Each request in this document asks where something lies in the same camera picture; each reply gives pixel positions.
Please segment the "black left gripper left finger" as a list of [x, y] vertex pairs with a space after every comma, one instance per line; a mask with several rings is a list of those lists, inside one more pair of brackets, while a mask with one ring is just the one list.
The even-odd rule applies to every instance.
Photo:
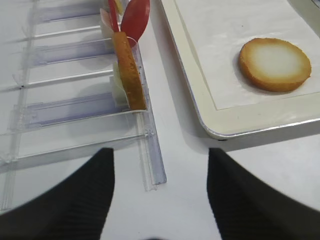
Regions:
[[0, 238], [99, 240], [114, 188], [114, 151], [102, 148], [47, 192], [2, 214]]

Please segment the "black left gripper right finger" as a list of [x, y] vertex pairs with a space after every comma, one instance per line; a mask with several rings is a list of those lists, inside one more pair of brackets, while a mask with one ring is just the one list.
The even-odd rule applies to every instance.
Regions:
[[320, 212], [272, 188], [220, 148], [208, 151], [208, 201], [223, 240], [318, 240]]

